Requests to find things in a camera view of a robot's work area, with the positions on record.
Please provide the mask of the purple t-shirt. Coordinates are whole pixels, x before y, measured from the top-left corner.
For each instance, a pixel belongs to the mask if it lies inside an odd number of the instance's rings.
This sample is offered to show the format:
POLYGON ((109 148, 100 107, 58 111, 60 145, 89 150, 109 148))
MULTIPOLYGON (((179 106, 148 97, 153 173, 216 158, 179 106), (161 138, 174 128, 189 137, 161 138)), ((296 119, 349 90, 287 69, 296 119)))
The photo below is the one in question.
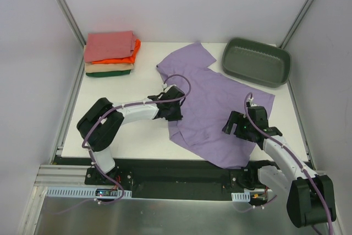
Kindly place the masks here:
POLYGON ((169 123, 169 138, 221 168, 248 164, 255 143, 222 132, 231 111, 244 112, 244 100, 252 93, 255 103, 271 112, 274 95, 252 88, 209 68, 216 59, 202 44, 180 48, 157 65, 168 85, 190 94, 181 107, 182 120, 169 123))

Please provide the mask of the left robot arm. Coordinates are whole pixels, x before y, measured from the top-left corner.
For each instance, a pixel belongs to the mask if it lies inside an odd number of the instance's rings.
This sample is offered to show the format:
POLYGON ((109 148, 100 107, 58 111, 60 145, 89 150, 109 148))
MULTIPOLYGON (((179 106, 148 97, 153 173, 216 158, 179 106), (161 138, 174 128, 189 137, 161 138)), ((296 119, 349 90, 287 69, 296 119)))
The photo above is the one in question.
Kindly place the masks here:
POLYGON ((142 102, 116 106, 105 97, 98 99, 76 125, 84 140, 82 148, 88 149, 93 163, 99 168, 98 180, 110 185, 116 179, 116 164, 110 145, 122 125, 153 119, 179 121, 183 117, 181 106, 184 100, 185 94, 175 85, 142 102))

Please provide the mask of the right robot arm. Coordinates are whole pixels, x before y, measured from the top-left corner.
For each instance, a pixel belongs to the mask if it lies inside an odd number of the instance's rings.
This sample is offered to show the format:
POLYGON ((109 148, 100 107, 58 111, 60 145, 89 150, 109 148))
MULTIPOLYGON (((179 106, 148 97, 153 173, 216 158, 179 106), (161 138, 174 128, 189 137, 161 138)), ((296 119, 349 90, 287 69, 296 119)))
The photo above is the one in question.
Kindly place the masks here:
POLYGON ((254 188, 266 185, 287 199, 286 209, 292 224, 297 227, 326 223, 333 234, 336 206, 332 180, 308 167, 291 149, 282 132, 268 123, 262 106, 245 104, 245 113, 232 111, 223 127, 226 134, 256 143, 273 160, 247 174, 254 188))

